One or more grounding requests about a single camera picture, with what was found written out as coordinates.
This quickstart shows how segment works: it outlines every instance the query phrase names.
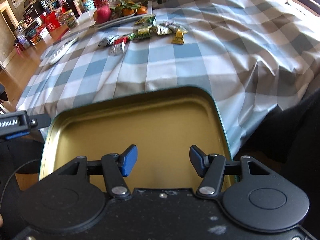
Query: gift box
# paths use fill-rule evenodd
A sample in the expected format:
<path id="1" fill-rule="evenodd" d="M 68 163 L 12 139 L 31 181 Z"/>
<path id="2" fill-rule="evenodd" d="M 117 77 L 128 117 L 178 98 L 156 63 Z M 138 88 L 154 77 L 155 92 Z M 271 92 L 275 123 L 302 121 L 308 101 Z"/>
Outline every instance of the gift box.
<path id="1" fill-rule="evenodd" d="M 52 32 L 61 26 L 59 21 L 57 20 L 55 11 L 49 13 L 45 17 L 44 22 L 46 23 L 49 32 Z"/>
<path id="2" fill-rule="evenodd" d="M 45 26 L 43 29 L 39 29 L 39 30 L 41 31 L 31 39 L 31 42 L 33 43 L 33 45 L 36 45 L 38 42 L 42 41 L 49 34 Z"/>

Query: remote control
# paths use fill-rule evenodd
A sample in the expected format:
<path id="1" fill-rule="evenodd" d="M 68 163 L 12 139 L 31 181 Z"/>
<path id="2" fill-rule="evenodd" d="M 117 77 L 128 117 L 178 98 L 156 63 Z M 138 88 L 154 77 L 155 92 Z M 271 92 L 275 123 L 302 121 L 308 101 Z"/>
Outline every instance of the remote control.
<path id="1" fill-rule="evenodd" d="M 70 49 L 70 47 L 78 41 L 78 37 L 67 41 L 65 44 L 63 44 L 57 51 L 55 54 L 53 54 L 49 60 L 48 60 L 48 64 L 49 65 L 53 65 L 54 63 L 58 62 L 63 55 L 65 55 L 67 53 L 67 51 Z"/>

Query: candy wrapper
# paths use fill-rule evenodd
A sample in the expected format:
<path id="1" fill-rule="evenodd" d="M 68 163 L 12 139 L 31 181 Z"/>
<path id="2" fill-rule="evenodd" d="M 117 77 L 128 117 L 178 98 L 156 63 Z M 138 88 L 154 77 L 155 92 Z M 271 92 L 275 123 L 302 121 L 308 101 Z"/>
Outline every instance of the candy wrapper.
<path id="1" fill-rule="evenodd" d="M 138 34 L 136 36 L 137 39 L 146 39 L 150 37 L 151 35 L 148 27 L 143 27 L 138 29 Z"/>
<path id="2" fill-rule="evenodd" d="M 180 30 L 177 30 L 176 36 L 175 36 L 175 38 L 172 40 L 171 43 L 182 45 L 182 44 L 184 43 L 183 34 L 184 34 L 184 32 L 182 32 L 182 31 L 180 31 Z"/>
<path id="3" fill-rule="evenodd" d="M 128 37 L 129 41 L 133 41 L 136 36 L 137 35 L 135 33 L 130 33 L 130 34 L 126 35 L 126 37 Z"/>
<path id="4" fill-rule="evenodd" d="M 172 31 L 168 27 L 162 25 L 152 26 L 150 28 L 150 31 L 158 35 L 167 35 L 172 33 Z"/>
<path id="5" fill-rule="evenodd" d="M 166 26 L 166 27 L 168 27 L 170 24 L 172 24 L 173 22 L 170 22 L 170 21 L 164 21 L 164 22 L 162 22 L 162 23 L 159 23 L 159 25 L 161 25 L 161 26 Z"/>
<path id="6" fill-rule="evenodd" d="M 168 27 L 173 33 L 176 33 L 178 30 L 180 30 L 183 33 L 188 33 L 187 28 L 178 23 L 165 21 L 163 23 L 160 23 L 159 25 Z"/>
<path id="7" fill-rule="evenodd" d="M 118 55 L 124 52 L 124 45 L 127 42 L 128 37 L 122 37 L 114 41 L 114 44 L 111 48 L 110 55 Z"/>
<path id="8" fill-rule="evenodd" d="M 111 35 L 111 36 L 104 37 L 101 39 L 101 41 L 99 41 L 98 47 L 111 46 L 114 43 L 114 41 L 118 38 L 119 38 L 119 35 Z"/>
<path id="9" fill-rule="evenodd" d="M 138 24 L 155 24 L 156 23 L 156 15 L 148 15 L 148 16 L 143 16 L 141 17 L 140 20 L 136 21 L 134 24 L 138 25 Z"/>

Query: checkered tablecloth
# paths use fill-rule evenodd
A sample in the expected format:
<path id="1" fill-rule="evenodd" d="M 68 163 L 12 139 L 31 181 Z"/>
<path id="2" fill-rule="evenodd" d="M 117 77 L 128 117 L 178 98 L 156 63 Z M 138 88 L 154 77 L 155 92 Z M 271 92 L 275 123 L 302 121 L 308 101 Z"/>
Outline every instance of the checkered tablecloth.
<path id="1" fill-rule="evenodd" d="M 172 0 L 158 5 L 157 22 L 189 28 L 184 45 L 172 35 L 131 41 L 122 55 L 98 48 L 102 37 L 125 34 L 133 23 L 86 28 L 54 66 L 48 48 L 17 109 L 48 113 L 177 86 L 197 86 L 217 102 L 235 155 L 243 141 L 277 104 L 287 108 L 319 73 L 320 35 L 295 8 L 273 0 Z"/>

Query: storage box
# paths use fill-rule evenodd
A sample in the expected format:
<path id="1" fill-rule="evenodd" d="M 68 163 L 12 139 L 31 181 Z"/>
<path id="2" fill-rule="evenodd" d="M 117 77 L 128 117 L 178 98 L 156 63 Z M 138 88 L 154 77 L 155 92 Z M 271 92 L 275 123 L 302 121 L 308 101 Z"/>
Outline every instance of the storage box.
<path id="1" fill-rule="evenodd" d="M 138 148 L 138 160 L 128 187 L 198 188 L 198 177 L 189 160 L 197 145 L 206 154 L 230 160 L 227 138 L 212 97 L 194 87 L 181 87 L 117 98 L 71 109 L 51 123 L 41 163 L 40 179 L 85 155 L 100 160 L 108 153 Z M 102 176 L 91 183 L 105 190 Z M 225 176 L 224 189 L 234 177 Z"/>
<path id="2" fill-rule="evenodd" d="M 42 41 L 49 34 L 47 28 L 44 28 L 40 33 L 34 36 L 31 39 L 33 45 L 36 45 L 38 42 Z"/>

